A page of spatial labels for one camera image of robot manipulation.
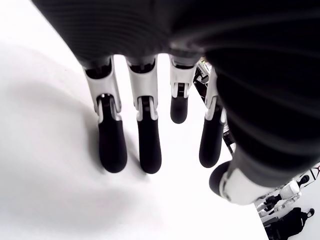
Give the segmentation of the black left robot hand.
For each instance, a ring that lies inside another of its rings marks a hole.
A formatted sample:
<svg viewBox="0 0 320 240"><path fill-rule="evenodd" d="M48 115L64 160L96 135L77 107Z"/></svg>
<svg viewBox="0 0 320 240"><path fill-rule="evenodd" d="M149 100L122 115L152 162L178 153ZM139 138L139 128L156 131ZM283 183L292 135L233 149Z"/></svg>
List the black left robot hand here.
<svg viewBox="0 0 320 240"><path fill-rule="evenodd" d="M36 0L81 63L203 55L236 150L221 196L252 203L320 159L317 0Z"/></svg>

